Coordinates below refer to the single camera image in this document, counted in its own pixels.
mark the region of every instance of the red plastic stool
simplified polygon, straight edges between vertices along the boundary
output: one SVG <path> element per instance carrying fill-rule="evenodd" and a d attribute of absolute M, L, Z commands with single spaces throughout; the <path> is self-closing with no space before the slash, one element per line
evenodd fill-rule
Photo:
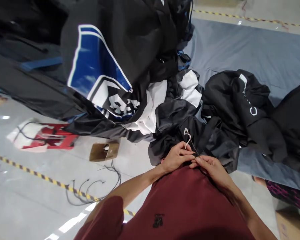
<path fill-rule="evenodd" d="M 79 136 L 62 130 L 68 124 L 42 123 L 42 125 L 48 125 L 49 127 L 41 129 L 41 133 L 35 137 L 38 140 L 34 140 L 30 146 L 24 148 L 39 147 L 46 144 L 48 145 L 47 149 L 71 150 L 74 148 L 74 143 Z"/>

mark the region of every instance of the hazard tape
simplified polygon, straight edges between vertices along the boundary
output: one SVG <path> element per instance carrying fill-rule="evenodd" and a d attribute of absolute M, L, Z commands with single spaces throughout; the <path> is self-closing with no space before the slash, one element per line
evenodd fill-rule
<path fill-rule="evenodd" d="M 197 12 L 197 13 L 206 13 L 206 14 L 219 15 L 219 16 L 224 16 L 224 17 L 233 17 L 233 18 L 240 18 L 240 19 L 248 19 L 248 20 L 251 20 L 251 21 L 262 21 L 262 22 L 270 22 L 270 23 L 284 24 L 284 25 L 290 25 L 290 26 L 300 27 L 300 24 L 285 23 L 285 22 L 278 21 L 278 20 L 266 20 L 266 19 L 260 19 L 260 18 L 248 18 L 248 17 L 238 16 L 238 15 L 231 15 L 231 14 L 225 14 L 225 13 L 215 13 L 215 12 L 208 12 L 208 11 L 195 10 L 195 9 L 193 9 L 192 11 L 193 12 Z"/>
<path fill-rule="evenodd" d="M 69 185 L 63 184 L 63 183 L 61 183 L 61 182 L 59 182 L 59 181 L 56 181 L 56 180 L 54 180 L 54 179 L 52 179 L 52 178 L 50 178 L 50 177 L 45 176 L 45 175 L 43 175 L 43 174 L 41 174 L 41 173 L 39 173 L 39 172 L 33 171 L 33 170 L 31 170 L 31 169 L 29 169 L 29 168 L 27 168 L 27 167 L 24 167 L 24 166 L 22 166 L 22 165 L 20 165 L 20 164 L 18 164 L 18 163 L 16 163 L 16 162 L 13 162 L 13 161 L 11 161 L 11 160 L 5 158 L 5 157 L 0 156 L 0 160 L 1 160 L 2 162 L 4 162 L 4 163 L 7 163 L 7 164 L 9 164 L 9 165 L 11 165 L 11 166 L 13 166 L 13 167 L 19 168 L 19 169 L 21 169 L 21 170 L 23 170 L 23 171 L 25 171 L 25 172 L 27 172 L 27 173 L 30 173 L 30 174 L 33 175 L 33 176 L 36 176 L 36 177 L 41 178 L 41 179 L 43 179 L 43 180 L 46 180 L 47 182 L 50 182 L 50 183 L 52 183 L 52 184 L 54 184 L 54 185 L 57 185 L 57 186 L 59 186 L 59 187 L 61 187 L 61 188 L 63 188 L 63 189 L 66 189 L 66 190 L 70 191 L 70 192 L 73 192 L 73 193 L 75 193 L 75 194 L 78 194 L 78 195 L 80 195 L 80 196 L 82 196 L 82 197 L 86 197 L 86 198 L 88 198 L 88 199 L 90 199 L 90 200 L 92 200 L 92 201 L 100 202 L 100 200 L 99 200 L 98 198 L 93 197 L 93 196 L 91 196 L 90 194 L 85 194 L 84 192 L 80 192 L 80 191 L 78 191 L 77 189 L 70 187 Z M 127 210 L 127 209 L 124 209 L 123 212 L 124 212 L 125 214 L 129 215 L 129 216 L 132 216 L 132 217 L 133 217 L 134 215 L 136 215 L 135 213 L 133 213 L 133 212 Z"/>

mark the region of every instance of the hand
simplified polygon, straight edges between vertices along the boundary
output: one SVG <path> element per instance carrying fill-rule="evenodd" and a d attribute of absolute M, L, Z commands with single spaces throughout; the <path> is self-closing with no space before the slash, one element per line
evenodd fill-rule
<path fill-rule="evenodd" d="M 195 156 L 192 155 L 194 152 L 191 151 L 191 147 L 187 145 L 187 150 L 185 150 L 185 146 L 185 142 L 180 142 L 171 148 L 170 152 L 161 163 L 161 167 L 166 173 L 173 172 L 180 167 L 182 163 L 195 159 Z"/>
<path fill-rule="evenodd" d="M 231 190 L 235 186 L 233 180 L 218 159 L 210 156 L 200 156 L 191 162 L 190 168 L 202 167 L 203 171 L 210 175 L 220 190 Z"/>

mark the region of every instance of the small cardboard box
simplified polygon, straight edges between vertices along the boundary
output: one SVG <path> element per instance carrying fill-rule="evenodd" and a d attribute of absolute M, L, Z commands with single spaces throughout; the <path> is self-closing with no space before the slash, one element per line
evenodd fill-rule
<path fill-rule="evenodd" d="M 105 151 L 104 148 L 109 146 L 109 150 Z M 102 162 L 109 159 L 114 159 L 118 156 L 119 143 L 95 143 L 92 145 L 89 161 Z"/>
<path fill-rule="evenodd" d="M 300 215 L 298 210 L 287 207 L 276 211 L 281 240 L 300 240 Z"/>

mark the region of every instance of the pile of clothing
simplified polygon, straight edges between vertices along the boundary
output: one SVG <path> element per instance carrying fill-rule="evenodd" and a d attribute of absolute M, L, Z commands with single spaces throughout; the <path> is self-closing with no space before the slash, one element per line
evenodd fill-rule
<path fill-rule="evenodd" d="M 240 147 L 300 172 L 300 87 L 276 108 L 244 70 L 217 73 L 204 89 L 178 49 L 192 37 L 192 5 L 0 0 L 0 93 L 76 135 L 148 139 L 154 166 L 191 136 L 195 155 L 220 159 L 228 173 Z"/>
<path fill-rule="evenodd" d="M 223 71 L 205 85 L 201 117 L 219 117 L 221 130 L 241 147 L 300 172 L 300 86 L 277 106 L 252 73 Z"/>

